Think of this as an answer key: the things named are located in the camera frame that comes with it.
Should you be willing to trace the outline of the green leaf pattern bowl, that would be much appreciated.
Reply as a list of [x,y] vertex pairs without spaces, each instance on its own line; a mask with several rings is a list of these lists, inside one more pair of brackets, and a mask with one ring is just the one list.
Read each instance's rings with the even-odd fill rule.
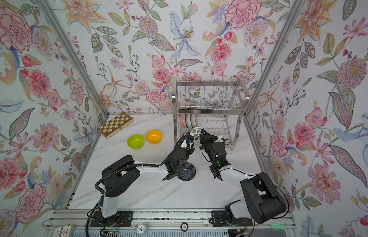
[[190,132],[190,135],[194,137],[195,141],[199,141],[202,134],[202,127],[195,127]]

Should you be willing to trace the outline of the dark blue floral bowl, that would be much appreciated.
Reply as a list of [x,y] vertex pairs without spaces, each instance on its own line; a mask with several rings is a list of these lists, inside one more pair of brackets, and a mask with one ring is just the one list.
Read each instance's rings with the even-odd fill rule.
[[191,181],[196,175],[196,168],[193,164],[191,163],[185,163],[185,165],[183,166],[183,169],[181,169],[178,174],[177,177],[182,180],[182,181]]

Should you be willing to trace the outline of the pale green ceramic bowl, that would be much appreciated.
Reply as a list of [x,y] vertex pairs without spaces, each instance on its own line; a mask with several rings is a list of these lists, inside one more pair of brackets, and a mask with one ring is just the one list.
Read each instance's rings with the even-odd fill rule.
[[191,115],[190,114],[186,114],[185,115],[185,119],[186,119],[186,126],[188,129],[192,129],[192,122],[191,122]]

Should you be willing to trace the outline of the pink striped ceramic bowl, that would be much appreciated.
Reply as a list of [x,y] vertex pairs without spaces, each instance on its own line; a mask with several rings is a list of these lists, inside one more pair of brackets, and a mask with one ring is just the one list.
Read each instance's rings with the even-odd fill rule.
[[192,128],[197,127],[197,115],[196,114],[190,114],[190,119],[191,119],[191,125]]

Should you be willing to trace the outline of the two-tier steel dish rack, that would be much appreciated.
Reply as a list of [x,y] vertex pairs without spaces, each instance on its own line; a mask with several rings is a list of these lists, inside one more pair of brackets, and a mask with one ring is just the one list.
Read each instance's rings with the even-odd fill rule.
[[181,127],[180,114],[196,114],[197,127],[214,136],[221,135],[226,139],[226,146],[234,150],[250,99],[243,79],[188,82],[175,78],[171,99],[175,141],[191,130]]

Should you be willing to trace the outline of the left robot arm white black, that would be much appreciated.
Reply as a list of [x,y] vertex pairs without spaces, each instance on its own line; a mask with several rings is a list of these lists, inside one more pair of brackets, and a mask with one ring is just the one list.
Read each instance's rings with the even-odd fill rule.
[[101,193],[98,207],[102,218],[117,213],[119,196],[137,179],[171,180],[185,170],[187,160],[194,152],[195,137],[187,132],[175,144],[172,152],[160,164],[139,163],[131,155],[124,156],[102,171],[102,178],[95,183]]

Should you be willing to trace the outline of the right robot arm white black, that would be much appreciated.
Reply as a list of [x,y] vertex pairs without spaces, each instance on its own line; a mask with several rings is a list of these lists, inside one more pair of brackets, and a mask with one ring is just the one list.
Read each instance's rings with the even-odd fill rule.
[[227,161],[226,139],[202,129],[199,141],[200,149],[209,157],[213,176],[235,185],[243,193],[241,200],[226,205],[230,219],[252,218],[256,223],[263,224],[288,213],[286,201],[266,173],[250,174]]

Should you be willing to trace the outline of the orange yellow plastic bowl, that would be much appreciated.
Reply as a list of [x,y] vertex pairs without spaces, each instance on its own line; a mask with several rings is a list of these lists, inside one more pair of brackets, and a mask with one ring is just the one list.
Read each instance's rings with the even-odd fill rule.
[[162,133],[157,130],[157,129],[153,129],[150,130],[146,136],[145,136],[146,140],[148,143],[150,144],[157,144],[161,141],[162,139]]

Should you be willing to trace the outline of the lime green plastic bowl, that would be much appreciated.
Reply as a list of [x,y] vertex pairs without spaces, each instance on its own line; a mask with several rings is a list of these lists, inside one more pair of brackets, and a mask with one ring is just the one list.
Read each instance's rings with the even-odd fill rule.
[[127,145],[134,150],[140,149],[144,145],[144,138],[140,134],[131,135],[127,140]]

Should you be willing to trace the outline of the wooden chess board box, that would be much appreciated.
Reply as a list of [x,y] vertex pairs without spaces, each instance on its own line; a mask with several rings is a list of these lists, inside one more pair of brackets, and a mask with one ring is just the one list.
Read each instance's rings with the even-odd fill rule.
[[122,129],[130,125],[133,121],[134,119],[130,115],[122,112],[121,114],[115,116],[113,119],[109,120],[104,125],[100,126],[98,128],[98,131],[106,139],[110,139]]

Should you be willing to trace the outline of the aluminium front rail frame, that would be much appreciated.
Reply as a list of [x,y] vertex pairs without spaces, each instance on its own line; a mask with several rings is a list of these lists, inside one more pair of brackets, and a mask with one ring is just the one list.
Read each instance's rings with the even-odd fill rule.
[[130,209],[112,224],[95,227],[86,209],[54,211],[43,222],[43,236],[52,237],[59,227],[70,227],[70,237],[298,237],[292,215],[258,224],[251,218],[229,224],[213,209]]

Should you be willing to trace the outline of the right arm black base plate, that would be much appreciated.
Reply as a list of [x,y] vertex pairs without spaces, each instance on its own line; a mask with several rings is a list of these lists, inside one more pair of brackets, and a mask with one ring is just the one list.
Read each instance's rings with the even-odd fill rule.
[[227,210],[212,210],[211,218],[209,223],[213,227],[252,227],[252,219],[247,218],[236,218],[230,211]]

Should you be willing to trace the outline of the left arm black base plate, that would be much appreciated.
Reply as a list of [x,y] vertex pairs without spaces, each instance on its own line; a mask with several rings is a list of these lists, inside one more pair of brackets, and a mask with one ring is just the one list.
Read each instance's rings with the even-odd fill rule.
[[95,211],[90,227],[103,228],[103,227],[131,227],[132,211],[117,211],[117,213],[111,217],[104,218],[100,211]]

